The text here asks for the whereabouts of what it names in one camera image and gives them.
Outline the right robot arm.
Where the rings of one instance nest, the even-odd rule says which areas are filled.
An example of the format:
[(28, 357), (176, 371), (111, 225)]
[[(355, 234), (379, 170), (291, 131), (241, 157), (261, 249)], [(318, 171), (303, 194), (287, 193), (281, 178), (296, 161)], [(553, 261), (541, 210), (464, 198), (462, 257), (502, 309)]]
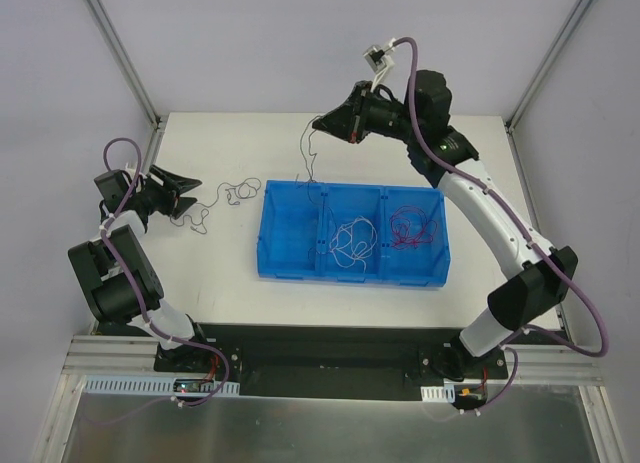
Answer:
[(481, 371), (486, 355), (568, 293), (578, 258), (535, 231), (499, 193), (469, 140), (450, 125), (452, 93), (443, 74), (420, 70), (404, 100), (385, 86), (357, 82), (344, 103), (320, 116), (313, 129), (351, 144), (370, 134), (402, 141), (412, 166), (466, 216), (506, 281), (487, 297), (486, 309), (450, 343), (435, 351), (431, 369), (461, 381)]

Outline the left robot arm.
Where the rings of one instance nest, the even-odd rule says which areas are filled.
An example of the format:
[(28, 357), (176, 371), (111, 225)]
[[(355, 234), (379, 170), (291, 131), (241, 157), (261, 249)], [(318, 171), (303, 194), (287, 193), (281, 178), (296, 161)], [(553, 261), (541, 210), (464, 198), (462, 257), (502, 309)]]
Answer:
[(201, 181), (153, 165), (143, 176), (109, 170), (94, 183), (102, 196), (100, 229), (68, 251), (91, 313), (100, 323), (137, 328), (156, 339), (156, 369), (204, 370), (212, 350), (201, 328), (166, 301), (139, 241), (152, 214), (184, 215), (197, 202), (185, 194)]

